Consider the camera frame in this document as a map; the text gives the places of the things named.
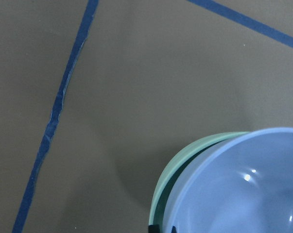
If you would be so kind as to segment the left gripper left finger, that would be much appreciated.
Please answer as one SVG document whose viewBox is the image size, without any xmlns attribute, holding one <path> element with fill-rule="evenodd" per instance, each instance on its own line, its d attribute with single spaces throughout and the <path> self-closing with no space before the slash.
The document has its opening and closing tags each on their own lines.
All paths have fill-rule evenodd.
<svg viewBox="0 0 293 233">
<path fill-rule="evenodd" d="M 148 233 L 160 233 L 160 225 L 149 225 L 148 226 Z"/>
</svg>

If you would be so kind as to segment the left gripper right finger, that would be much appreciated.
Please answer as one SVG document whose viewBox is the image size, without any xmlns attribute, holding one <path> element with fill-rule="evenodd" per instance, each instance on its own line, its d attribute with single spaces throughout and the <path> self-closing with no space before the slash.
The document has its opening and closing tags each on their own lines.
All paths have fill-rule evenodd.
<svg viewBox="0 0 293 233">
<path fill-rule="evenodd" d="M 176 227 L 172 226 L 171 233 L 177 233 Z"/>
</svg>

